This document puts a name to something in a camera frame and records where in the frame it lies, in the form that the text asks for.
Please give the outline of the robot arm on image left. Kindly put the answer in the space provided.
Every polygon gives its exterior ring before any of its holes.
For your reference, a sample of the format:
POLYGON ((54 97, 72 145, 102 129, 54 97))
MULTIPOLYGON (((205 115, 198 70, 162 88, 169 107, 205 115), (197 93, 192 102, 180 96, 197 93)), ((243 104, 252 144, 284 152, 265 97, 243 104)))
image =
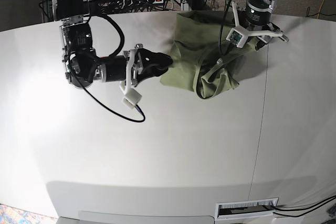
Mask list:
POLYGON ((62 22, 66 79, 77 88, 85 90, 96 80, 118 82, 123 94, 122 103, 132 109, 142 98, 135 90, 137 85, 163 75, 172 65, 170 56, 149 51, 142 44, 124 51, 125 36, 120 26, 107 14, 93 10, 89 0, 51 1, 55 20, 62 22), (117 48, 108 56, 99 57, 93 47, 89 24, 92 17, 104 19, 119 35, 117 48))

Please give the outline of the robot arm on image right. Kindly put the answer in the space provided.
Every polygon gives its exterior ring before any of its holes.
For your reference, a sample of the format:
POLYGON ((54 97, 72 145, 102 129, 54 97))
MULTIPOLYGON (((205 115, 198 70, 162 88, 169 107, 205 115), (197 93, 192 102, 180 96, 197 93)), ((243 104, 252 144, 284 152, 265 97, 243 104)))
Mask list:
POLYGON ((249 39, 257 38, 259 45, 268 44, 273 38, 288 42, 283 31, 270 21, 271 14, 277 6, 277 0, 245 0, 244 10, 231 3, 235 26, 228 33, 226 40, 237 48, 243 48, 249 39))

